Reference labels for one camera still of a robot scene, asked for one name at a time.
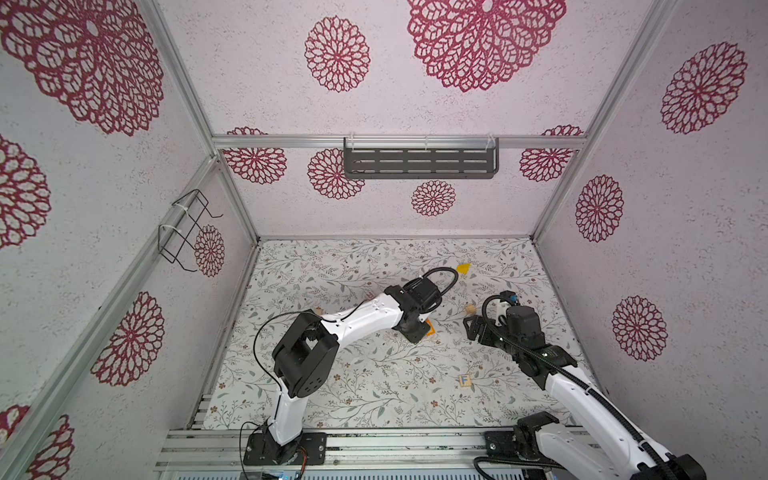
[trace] floral tablecloth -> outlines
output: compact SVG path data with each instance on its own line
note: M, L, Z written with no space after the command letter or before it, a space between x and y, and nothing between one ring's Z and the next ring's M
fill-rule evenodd
M261 249L205 429L238 429L246 420L261 423L271 413L276 387L251 350L253 336L266 319L307 308L344 310L434 266L465 263L470 263L468 272L430 316L435 333L412 345L401 333L387 329L340 350L328 380L310 398L305 425L511 425L542 409L573 421L506 353L469 342L462 325L467 304L479 308L489 295L515 291L524 305L538 312L547 340L563 346L589 371L529 240L272 240ZM431 278L445 285L449 274ZM270 371L272 349L292 321L292 316L276 319L260 335L257 354ZM462 375L471 382L463 386Z

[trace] red doily pattern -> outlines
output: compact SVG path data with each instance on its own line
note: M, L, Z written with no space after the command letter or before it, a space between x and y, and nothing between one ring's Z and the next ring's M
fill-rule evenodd
M0 249L34 237L51 211L38 163L0 135Z
M543 135L581 135L584 132L573 125L558 125ZM528 148L520 158L523 176L537 182L560 177L574 151L567 148Z
M368 73L371 58L366 38L346 18L325 17L304 42L306 66L331 91L349 91Z
M45 439L45 446L35 456L27 468L25 480L61 480L69 472L69 460L74 453L72 435L74 429L69 425L69 415L62 415L56 424L56 430Z
M576 225L587 240L605 240L619 226L624 199L619 184L608 175L588 181L576 202Z
M354 197L366 184L365 180L350 180L344 175L344 153L338 148L317 152L306 174L315 190L337 200Z
M125 314L91 367L91 373L99 383L112 386L126 386L138 380L163 346L164 324L157 300L147 292L139 293L133 309Z
M27 415L28 406L14 405L0 413L0 449L16 430L18 423Z
M0 0L0 33L77 120L133 135L160 114L163 70L131 0Z
M206 225L194 242L194 259L205 276L216 276L224 265L224 239L213 225Z
M421 215L434 217L444 214L453 206L456 192L453 187L442 180L430 180L413 191L411 205Z
M258 128L238 127L229 135L266 135ZM222 151L232 171L255 184L277 182L286 173L282 148L230 148Z
M726 41L689 58L661 101L661 120L674 133L701 130L724 114L744 83L744 52Z
M619 346L637 360L653 360L667 346L667 323L647 298L623 299L616 305L613 324Z
M488 90L531 64L565 0L408 0L414 55L445 87Z

